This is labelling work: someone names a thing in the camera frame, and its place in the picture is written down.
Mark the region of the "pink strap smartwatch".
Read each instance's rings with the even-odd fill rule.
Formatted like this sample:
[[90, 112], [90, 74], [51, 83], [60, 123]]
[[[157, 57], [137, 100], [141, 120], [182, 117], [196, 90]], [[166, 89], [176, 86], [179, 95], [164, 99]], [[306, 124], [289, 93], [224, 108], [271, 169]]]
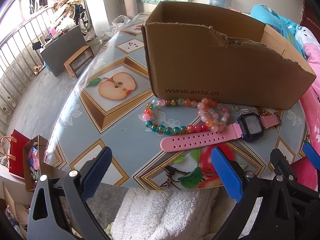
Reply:
[[279, 124], [281, 120], [278, 114], [259, 116], [255, 113], [247, 113], [240, 115], [235, 123], [224, 127], [221, 132], [206, 131], [166, 137], [161, 140], [160, 147], [164, 152], [169, 153], [238, 139], [253, 142], [261, 138], [266, 129]]

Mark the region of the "small silver hair clip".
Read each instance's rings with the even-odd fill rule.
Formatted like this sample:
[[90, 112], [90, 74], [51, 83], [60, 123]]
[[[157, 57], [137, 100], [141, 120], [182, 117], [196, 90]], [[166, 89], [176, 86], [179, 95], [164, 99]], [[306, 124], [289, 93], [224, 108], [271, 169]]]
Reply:
[[247, 113], [247, 112], [248, 112], [247, 108], [240, 109], [240, 113], [242, 113], [242, 114]]

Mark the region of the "red paper bag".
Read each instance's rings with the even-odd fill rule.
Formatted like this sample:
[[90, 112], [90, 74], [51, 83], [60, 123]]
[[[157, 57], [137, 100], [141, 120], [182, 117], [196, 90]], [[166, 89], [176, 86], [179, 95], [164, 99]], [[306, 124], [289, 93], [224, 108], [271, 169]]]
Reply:
[[9, 161], [9, 172], [20, 178], [24, 178], [23, 148], [30, 139], [17, 130], [13, 130], [10, 136], [1, 137], [1, 154]]

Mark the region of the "brown paper bag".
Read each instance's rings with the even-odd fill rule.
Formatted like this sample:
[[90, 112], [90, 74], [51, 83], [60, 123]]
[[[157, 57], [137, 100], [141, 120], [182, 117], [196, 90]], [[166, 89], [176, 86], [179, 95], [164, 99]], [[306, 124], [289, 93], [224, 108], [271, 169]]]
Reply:
[[53, 178], [53, 168], [44, 162], [48, 140], [40, 135], [23, 146], [23, 172], [25, 189], [33, 192], [42, 175]]

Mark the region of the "white fluffy towel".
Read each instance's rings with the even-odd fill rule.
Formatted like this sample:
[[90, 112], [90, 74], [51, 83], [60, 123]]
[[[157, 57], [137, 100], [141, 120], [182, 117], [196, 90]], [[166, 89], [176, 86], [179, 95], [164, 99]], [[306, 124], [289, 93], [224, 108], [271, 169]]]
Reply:
[[223, 187], [129, 189], [110, 233], [113, 239], [212, 239], [235, 204]]

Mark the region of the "fruit pattern tablecloth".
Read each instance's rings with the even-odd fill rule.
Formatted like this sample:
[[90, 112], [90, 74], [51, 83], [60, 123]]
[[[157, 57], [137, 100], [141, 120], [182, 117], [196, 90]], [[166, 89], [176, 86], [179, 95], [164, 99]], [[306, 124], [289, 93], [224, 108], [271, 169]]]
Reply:
[[[289, 163], [303, 156], [308, 125], [300, 99], [289, 109], [279, 109], [155, 96], [141, 30], [148, 17], [137, 15], [80, 77], [55, 124], [45, 157], [48, 164], [67, 172], [79, 170], [107, 146], [112, 163], [105, 184], [188, 190], [221, 185], [210, 159], [215, 146], [257, 176], [272, 171], [270, 152], [275, 148]], [[221, 132], [243, 115], [243, 108], [259, 116], [278, 114], [281, 124], [253, 142], [238, 139], [169, 153], [160, 147], [166, 137]]]

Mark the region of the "pink floral blanket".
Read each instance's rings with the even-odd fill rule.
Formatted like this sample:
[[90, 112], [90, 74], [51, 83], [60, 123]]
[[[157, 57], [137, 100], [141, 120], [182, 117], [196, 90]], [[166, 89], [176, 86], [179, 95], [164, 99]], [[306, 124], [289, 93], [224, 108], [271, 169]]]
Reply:
[[[308, 28], [302, 26], [297, 28], [295, 39], [302, 46], [306, 60], [316, 74], [315, 81], [300, 98], [300, 103], [310, 129], [309, 142], [319, 153], [319, 42]], [[317, 171], [307, 157], [293, 163], [291, 167], [299, 183], [313, 190], [317, 189]]]

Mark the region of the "small wooden stool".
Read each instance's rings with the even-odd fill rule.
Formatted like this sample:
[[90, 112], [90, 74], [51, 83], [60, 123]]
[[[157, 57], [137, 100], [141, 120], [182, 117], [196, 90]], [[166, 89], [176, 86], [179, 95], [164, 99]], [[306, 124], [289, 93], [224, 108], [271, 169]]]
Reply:
[[91, 46], [86, 45], [77, 50], [65, 63], [65, 69], [72, 78], [78, 78], [76, 73], [87, 61], [93, 59], [94, 53]]

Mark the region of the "brown cardboard box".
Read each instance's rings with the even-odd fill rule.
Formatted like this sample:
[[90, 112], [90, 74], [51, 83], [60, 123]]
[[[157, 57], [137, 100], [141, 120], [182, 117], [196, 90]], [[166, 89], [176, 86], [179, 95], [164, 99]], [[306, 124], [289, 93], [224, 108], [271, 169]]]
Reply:
[[141, 30], [151, 89], [159, 98], [289, 109], [316, 79], [280, 33], [229, 9], [161, 2]]

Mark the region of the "blue patterned quilt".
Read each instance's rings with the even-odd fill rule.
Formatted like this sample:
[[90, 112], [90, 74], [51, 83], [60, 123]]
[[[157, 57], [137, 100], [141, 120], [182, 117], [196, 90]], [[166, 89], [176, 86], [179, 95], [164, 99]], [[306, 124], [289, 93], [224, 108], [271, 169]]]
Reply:
[[286, 38], [305, 57], [303, 47], [295, 39], [296, 32], [302, 27], [292, 20], [278, 15], [264, 4], [257, 4], [251, 10], [251, 17], [271, 26]]

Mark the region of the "metal balcony railing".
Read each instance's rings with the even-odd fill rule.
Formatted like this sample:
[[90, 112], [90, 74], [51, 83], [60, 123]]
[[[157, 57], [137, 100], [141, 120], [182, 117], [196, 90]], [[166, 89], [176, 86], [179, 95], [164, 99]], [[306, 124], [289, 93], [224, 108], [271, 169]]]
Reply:
[[43, 61], [33, 44], [49, 35], [52, 15], [52, 7], [46, 6], [1, 40], [1, 135], [6, 135], [14, 105], [35, 76], [33, 67]]

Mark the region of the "dark grey cabinet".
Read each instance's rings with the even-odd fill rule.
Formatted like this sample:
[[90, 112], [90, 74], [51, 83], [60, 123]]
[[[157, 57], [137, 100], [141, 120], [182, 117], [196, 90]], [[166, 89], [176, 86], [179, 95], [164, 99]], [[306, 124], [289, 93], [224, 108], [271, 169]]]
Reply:
[[84, 35], [79, 25], [76, 25], [45, 46], [40, 55], [52, 74], [58, 77], [65, 70], [64, 63], [85, 45]]

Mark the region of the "bicycle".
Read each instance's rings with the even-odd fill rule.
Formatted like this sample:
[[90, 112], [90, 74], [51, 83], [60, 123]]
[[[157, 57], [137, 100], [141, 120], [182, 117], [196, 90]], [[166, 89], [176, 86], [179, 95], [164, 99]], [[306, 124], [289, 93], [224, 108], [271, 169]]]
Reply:
[[91, 30], [91, 22], [87, 17], [85, 8], [81, 4], [75, 5], [74, 21], [76, 25], [80, 27], [83, 35], [87, 35], [87, 33]]

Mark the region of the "white plastic bag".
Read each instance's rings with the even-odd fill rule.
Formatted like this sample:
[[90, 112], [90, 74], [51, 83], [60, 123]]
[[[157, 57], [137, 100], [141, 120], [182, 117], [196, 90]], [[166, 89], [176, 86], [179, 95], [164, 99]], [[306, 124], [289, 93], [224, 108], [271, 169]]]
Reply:
[[101, 37], [113, 37], [117, 32], [120, 31], [121, 28], [123, 28], [129, 22], [130, 19], [127, 16], [119, 15], [111, 22], [111, 25], [109, 25], [108, 27], [104, 27], [101, 30]]

